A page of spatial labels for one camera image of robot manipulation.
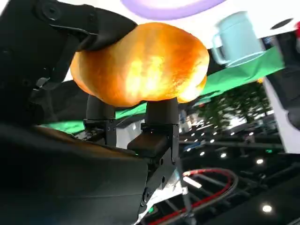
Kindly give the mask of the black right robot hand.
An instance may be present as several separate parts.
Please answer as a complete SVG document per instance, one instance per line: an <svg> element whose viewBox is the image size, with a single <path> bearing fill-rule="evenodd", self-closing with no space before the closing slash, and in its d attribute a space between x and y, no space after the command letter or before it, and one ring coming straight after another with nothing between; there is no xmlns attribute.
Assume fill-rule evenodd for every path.
<svg viewBox="0 0 300 225"><path fill-rule="evenodd" d="M151 102L133 150L116 147L110 105L89 100L77 139L41 127L32 93L63 82L77 51L109 46L136 27L122 15L56 0L10 0L0 15L0 222L135 225L182 193L175 99Z"/></svg>

